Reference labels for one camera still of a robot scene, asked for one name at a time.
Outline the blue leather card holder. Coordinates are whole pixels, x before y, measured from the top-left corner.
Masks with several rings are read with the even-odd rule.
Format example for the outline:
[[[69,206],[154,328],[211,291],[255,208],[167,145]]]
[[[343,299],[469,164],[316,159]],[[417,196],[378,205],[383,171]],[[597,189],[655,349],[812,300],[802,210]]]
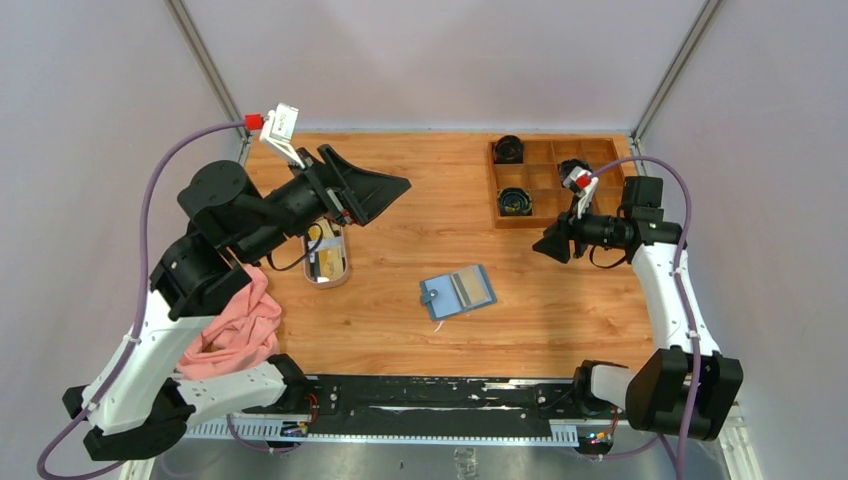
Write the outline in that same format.
[[[473,264],[419,283],[420,303],[430,320],[441,322],[497,302],[482,264]]]

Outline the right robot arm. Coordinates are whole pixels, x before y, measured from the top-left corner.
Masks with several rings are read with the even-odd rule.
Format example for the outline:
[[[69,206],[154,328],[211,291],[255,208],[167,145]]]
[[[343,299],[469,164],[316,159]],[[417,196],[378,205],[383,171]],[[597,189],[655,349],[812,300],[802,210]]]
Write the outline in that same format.
[[[594,247],[622,251],[642,288],[656,351],[636,373],[609,362],[584,361],[575,371],[572,406],[589,418],[617,407],[636,430],[714,440],[744,374],[739,360],[721,353],[699,311],[684,229],[664,218],[663,181],[626,178],[613,215],[590,212],[596,182],[583,169],[564,180],[574,194],[571,205],[533,249],[561,263]]]

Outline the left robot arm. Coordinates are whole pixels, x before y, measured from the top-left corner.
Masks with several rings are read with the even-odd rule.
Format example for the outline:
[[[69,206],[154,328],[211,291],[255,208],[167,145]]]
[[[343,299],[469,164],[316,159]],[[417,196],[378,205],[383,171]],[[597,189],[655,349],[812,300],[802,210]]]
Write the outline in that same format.
[[[285,354],[208,380],[174,378],[190,343],[248,286],[249,266],[321,218],[364,226],[411,186],[356,167],[328,145],[296,154],[304,167],[268,195],[229,160],[204,166],[179,193],[188,230],[150,274],[144,314],[112,360],[118,374],[63,396],[68,413],[89,423],[83,444],[91,459],[145,460],[207,421],[250,408],[293,413],[307,405],[312,383]]]

